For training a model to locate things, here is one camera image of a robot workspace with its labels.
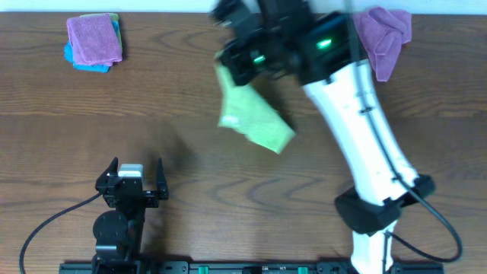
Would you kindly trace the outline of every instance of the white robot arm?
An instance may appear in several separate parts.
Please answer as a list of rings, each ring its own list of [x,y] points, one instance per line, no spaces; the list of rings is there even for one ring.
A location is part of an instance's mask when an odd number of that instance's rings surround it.
[[[361,71],[360,79],[354,79],[353,65],[357,65]],[[362,83],[363,94],[368,106],[371,107],[370,110],[363,109],[359,98],[361,95],[355,86],[357,80]],[[323,114],[339,143],[349,163],[360,199],[372,205],[384,206],[384,201],[397,200],[406,193],[404,187],[393,181],[395,175],[384,157],[364,111],[370,111],[394,166],[411,187],[415,186],[414,179],[418,174],[404,157],[390,131],[375,94],[371,67],[367,61],[352,63],[340,69],[332,75],[330,83],[318,81],[303,86],[303,89]],[[392,232],[395,224],[396,221],[370,237],[367,234],[353,232],[352,264],[360,273],[381,273],[384,257],[387,259],[386,268],[392,266],[390,241],[384,250],[387,240],[384,232]]]

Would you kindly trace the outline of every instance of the wood grain surface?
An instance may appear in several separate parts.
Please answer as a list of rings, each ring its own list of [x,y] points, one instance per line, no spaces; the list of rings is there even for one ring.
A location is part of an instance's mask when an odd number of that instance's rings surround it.
[[[108,74],[63,59],[66,19],[78,15],[0,14],[0,273],[18,273],[29,233],[93,196],[115,156],[144,164],[148,182],[158,157],[167,171],[170,199],[147,211],[144,252],[193,260],[350,256],[351,231],[333,199],[352,177],[292,77],[255,83],[297,133],[276,155],[217,127],[212,59],[228,33],[204,14],[120,14],[125,59]],[[412,42],[377,92],[408,159],[435,178],[428,200],[463,237],[464,257],[447,273],[485,272],[487,18],[415,15],[412,26]],[[92,225],[106,210],[99,199],[44,228],[27,250],[27,272],[88,261]],[[438,256],[455,251],[420,205],[396,231]],[[421,259],[398,243],[393,255]]]

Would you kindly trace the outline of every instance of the green cloth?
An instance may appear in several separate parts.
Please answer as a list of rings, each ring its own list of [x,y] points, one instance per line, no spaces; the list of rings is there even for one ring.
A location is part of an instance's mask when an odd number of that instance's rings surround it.
[[[99,14],[84,14],[80,17],[93,16],[93,15],[99,15]],[[112,22],[116,22],[116,23],[119,22],[119,15],[118,14],[109,13],[108,16],[110,16],[110,20]],[[122,49],[122,34],[120,34],[120,27],[118,28],[118,30],[116,30],[116,38],[118,38],[118,40],[119,40],[120,49]]]
[[[294,131],[250,84],[236,86],[230,71],[221,63],[215,64],[215,71],[223,93],[218,126],[231,128],[251,142],[281,153]]]

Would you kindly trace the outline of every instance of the purple towel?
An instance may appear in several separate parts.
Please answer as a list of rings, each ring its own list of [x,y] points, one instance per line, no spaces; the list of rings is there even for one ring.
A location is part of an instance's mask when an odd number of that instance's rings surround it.
[[[122,50],[108,14],[69,18],[69,42],[78,65],[113,65]]]
[[[377,7],[355,14],[354,22],[377,80],[389,80],[402,45],[411,41],[411,14]]]

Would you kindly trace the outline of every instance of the black cable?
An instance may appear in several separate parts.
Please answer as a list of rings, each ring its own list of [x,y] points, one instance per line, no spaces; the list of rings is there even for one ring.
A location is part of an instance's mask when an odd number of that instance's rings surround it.
[[[70,212],[71,210],[75,210],[77,208],[80,208],[80,207],[88,204],[89,202],[92,202],[93,200],[95,200],[96,198],[100,197],[101,195],[102,195],[102,193],[98,193],[97,195],[91,197],[90,199],[87,199],[84,202],[80,202],[77,205],[74,205],[74,206],[72,206],[72,207],[70,207],[68,209],[65,209],[65,210],[61,211],[60,213],[57,213],[57,214],[53,215],[51,218],[48,218],[42,224],[40,224],[34,231],[32,231],[32,233],[30,234],[30,236],[25,240],[25,243],[24,243],[24,245],[22,247],[22,250],[21,250],[21,255],[19,256],[18,265],[19,265],[19,268],[21,269],[21,274],[25,274],[25,268],[24,268],[25,251],[27,250],[27,247],[29,246],[29,243],[32,241],[33,237],[36,236],[37,232],[39,232],[47,224],[49,224],[51,221],[54,221],[59,216],[62,216],[64,214]]]
[[[364,89],[363,89],[362,83],[359,79],[360,71],[358,70],[358,66],[356,65],[357,62],[360,61],[360,47],[359,47],[356,32],[354,32],[355,25],[354,25],[353,18],[352,18],[353,8],[352,8],[351,0],[345,0],[345,9],[349,13],[348,17],[347,17],[347,24],[348,24],[348,29],[349,29],[350,57],[352,59],[352,62],[354,63],[354,65],[353,65],[354,79],[355,79],[355,84],[358,88],[358,97],[360,98],[362,109],[363,110],[371,110],[372,107],[370,107],[368,105],[368,102],[365,98]],[[440,258],[440,257],[430,255],[428,253],[425,253],[425,252],[417,249],[416,247],[412,246],[410,243],[403,240],[401,237],[395,235],[392,232],[389,232],[389,231],[386,232],[386,236],[393,237],[394,239],[399,241],[401,244],[403,244],[405,247],[409,248],[411,251],[413,251],[413,252],[417,253],[418,255],[423,256],[427,259],[434,260],[434,261],[437,261],[439,263],[452,263],[452,262],[458,260],[459,258],[462,257],[462,253],[463,253],[462,240],[461,240],[459,234],[457,233],[457,231],[455,230],[453,225],[451,225],[450,222],[448,222],[448,220],[445,217],[443,217],[443,215],[440,214],[440,212],[438,212],[433,206],[431,206],[422,197],[420,197],[418,194],[416,194],[412,190],[412,188],[409,187],[409,185],[406,182],[404,182],[403,177],[397,171],[397,169],[394,167],[394,163],[393,163],[392,159],[387,154],[387,150],[385,148],[385,145],[379,136],[379,133],[377,131],[377,127],[375,126],[375,123],[374,123],[374,119],[372,118],[371,111],[364,111],[363,114],[367,118],[369,126],[371,127],[371,130],[374,134],[374,137],[376,138],[377,143],[378,143],[378,145],[379,145],[379,147],[380,147],[380,149],[381,149],[381,151],[382,151],[384,157],[386,158],[386,161],[390,167],[390,170],[394,175],[394,179],[399,181],[399,183],[401,183],[401,185],[408,191],[408,193],[414,199],[416,199],[419,203],[421,203],[432,215],[434,215],[438,219],[438,221],[440,221],[441,224],[443,224],[445,226],[445,228],[451,233],[451,236],[454,238],[454,240],[457,244],[457,254],[451,258],[446,258],[446,259]]]
[[[438,221],[440,221],[447,228],[447,230],[451,233],[451,236],[455,239],[455,242],[457,243],[457,254],[455,256],[452,256],[451,258],[440,258],[437,256],[433,256],[433,255],[430,255],[426,252],[423,252],[423,251],[417,249],[416,247],[412,246],[410,243],[403,240],[401,237],[395,235],[392,232],[388,231],[386,233],[389,234],[390,236],[392,236],[397,241],[399,241],[405,247],[409,248],[411,251],[413,251],[413,252],[415,252],[415,253],[417,253],[417,254],[425,257],[425,258],[428,258],[430,260],[434,260],[434,261],[439,262],[439,263],[452,263],[452,262],[458,260],[459,258],[461,258],[462,253],[463,253],[462,239],[460,238],[459,234],[457,233],[457,231],[455,230],[453,225],[451,225],[450,222],[448,222],[448,220],[445,217],[443,217],[443,215],[441,215],[441,213],[438,212],[432,205],[430,205],[423,198],[421,198],[418,194],[416,194],[411,189],[411,187],[408,186],[408,184],[406,182],[404,182],[404,180],[402,178],[399,180],[399,182],[401,183],[401,185],[403,185],[403,187],[405,189],[408,190],[409,194],[411,194],[411,196],[414,199],[416,199],[419,203],[421,203],[429,212],[431,212],[438,219]]]

